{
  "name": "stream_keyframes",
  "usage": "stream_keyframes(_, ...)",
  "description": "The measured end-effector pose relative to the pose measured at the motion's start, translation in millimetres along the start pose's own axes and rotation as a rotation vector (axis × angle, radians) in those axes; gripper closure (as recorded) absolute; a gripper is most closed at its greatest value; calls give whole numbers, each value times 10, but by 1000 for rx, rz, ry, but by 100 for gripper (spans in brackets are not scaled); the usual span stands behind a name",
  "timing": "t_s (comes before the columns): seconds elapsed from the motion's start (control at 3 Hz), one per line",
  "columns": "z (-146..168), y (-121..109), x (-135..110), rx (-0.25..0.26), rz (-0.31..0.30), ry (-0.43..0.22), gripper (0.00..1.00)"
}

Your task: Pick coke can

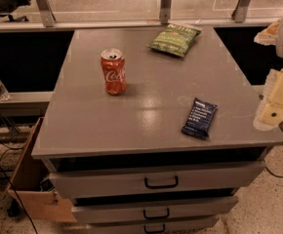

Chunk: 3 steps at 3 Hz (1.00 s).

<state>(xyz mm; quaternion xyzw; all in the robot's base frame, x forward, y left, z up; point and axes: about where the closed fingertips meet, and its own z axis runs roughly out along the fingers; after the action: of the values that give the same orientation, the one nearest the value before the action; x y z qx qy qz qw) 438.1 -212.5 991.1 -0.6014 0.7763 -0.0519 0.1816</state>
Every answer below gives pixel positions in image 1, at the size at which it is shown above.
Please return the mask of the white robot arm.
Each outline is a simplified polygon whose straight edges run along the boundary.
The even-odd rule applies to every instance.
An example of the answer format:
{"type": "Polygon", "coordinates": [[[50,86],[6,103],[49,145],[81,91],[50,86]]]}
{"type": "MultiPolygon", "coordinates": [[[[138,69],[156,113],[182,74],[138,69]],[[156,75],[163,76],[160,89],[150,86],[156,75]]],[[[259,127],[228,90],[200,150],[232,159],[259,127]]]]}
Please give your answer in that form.
{"type": "MultiPolygon", "coordinates": [[[[276,54],[283,58],[283,17],[258,33],[254,39],[258,44],[274,45],[276,54]]],[[[283,68],[271,69],[263,86],[263,99],[260,101],[253,122],[259,131],[270,131],[283,122],[283,68]]]]}

